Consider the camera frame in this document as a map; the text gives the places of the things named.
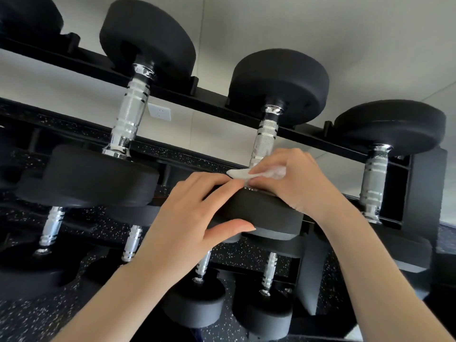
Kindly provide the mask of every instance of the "wall socket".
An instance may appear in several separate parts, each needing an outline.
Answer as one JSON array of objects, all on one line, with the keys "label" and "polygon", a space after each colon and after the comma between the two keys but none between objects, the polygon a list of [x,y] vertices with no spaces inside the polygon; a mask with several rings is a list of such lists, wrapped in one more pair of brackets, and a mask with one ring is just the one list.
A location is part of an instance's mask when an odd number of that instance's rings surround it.
[{"label": "wall socket", "polygon": [[167,121],[171,121],[171,109],[163,106],[159,106],[154,103],[149,104],[149,114],[153,118],[159,118]]}]

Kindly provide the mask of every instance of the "wipe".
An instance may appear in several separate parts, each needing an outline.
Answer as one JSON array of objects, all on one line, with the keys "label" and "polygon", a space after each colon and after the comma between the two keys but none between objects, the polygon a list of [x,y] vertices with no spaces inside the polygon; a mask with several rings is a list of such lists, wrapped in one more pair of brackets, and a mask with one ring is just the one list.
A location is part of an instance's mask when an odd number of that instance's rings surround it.
[{"label": "wipe", "polygon": [[243,179],[245,183],[254,177],[258,176],[264,176],[264,177],[270,177],[272,179],[280,180],[283,179],[283,177],[286,174],[286,167],[285,166],[275,166],[269,168],[267,171],[263,173],[258,173],[258,174],[249,174],[248,172],[252,168],[245,168],[245,169],[230,169],[227,171],[227,175],[231,177],[232,179]]}]

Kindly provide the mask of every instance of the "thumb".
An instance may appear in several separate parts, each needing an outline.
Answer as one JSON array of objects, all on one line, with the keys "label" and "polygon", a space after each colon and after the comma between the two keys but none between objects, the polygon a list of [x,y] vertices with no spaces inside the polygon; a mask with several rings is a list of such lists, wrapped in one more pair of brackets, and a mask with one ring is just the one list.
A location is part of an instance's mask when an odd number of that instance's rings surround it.
[{"label": "thumb", "polygon": [[254,188],[259,188],[262,190],[268,190],[269,192],[277,195],[277,188],[279,185],[279,180],[272,179],[270,177],[257,176],[248,181],[248,185]]},{"label": "thumb", "polygon": [[231,236],[241,232],[251,232],[253,230],[255,230],[255,227],[250,222],[235,219],[218,224],[213,228],[206,229],[203,240],[212,248]]}]

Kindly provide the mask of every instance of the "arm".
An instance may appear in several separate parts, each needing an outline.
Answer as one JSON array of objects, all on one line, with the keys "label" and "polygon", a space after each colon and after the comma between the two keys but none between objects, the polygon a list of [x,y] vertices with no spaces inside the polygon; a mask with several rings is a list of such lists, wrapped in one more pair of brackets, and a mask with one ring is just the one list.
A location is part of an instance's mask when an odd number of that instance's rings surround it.
[{"label": "arm", "polygon": [[[211,173],[193,173],[179,182],[135,258],[112,275],[53,342],[130,341],[168,289],[209,249],[237,233],[254,230],[243,220],[207,229],[214,213],[243,184],[243,180]],[[208,195],[215,185],[223,186]]]},{"label": "arm", "polygon": [[354,207],[323,175],[311,155],[278,149],[250,173],[286,166],[282,180],[258,177],[250,185],[269,190],[322,228],[339,260],[366,341],[454,342]]}]

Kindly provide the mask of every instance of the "hand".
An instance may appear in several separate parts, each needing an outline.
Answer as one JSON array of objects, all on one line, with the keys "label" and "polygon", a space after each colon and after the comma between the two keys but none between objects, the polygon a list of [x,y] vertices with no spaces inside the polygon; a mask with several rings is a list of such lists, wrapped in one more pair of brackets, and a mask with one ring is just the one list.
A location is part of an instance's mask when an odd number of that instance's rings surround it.
[{"label": "hand", "polygon": [[[160,209],[132,260],[168,276],[169,286],[184,277],[220,242],[254,230],[235,219],[207,229],[215,212],[239,189],[243,180],[225,174],[195,172],[180,181]],[[215,185],[222,185],[208,195]]]},{"label": "hand", "polygon": [[259,176],[251,179],[248,184],[273,192],[289,206],[318,223],[322,222],[327,213],[331,213],[334,202],[340,203],[340,198],[343,198],[307,152],[300,149],[276,149],[254,166],[249,174],[262,173],[274,166],[286,167],[283,179]]}]

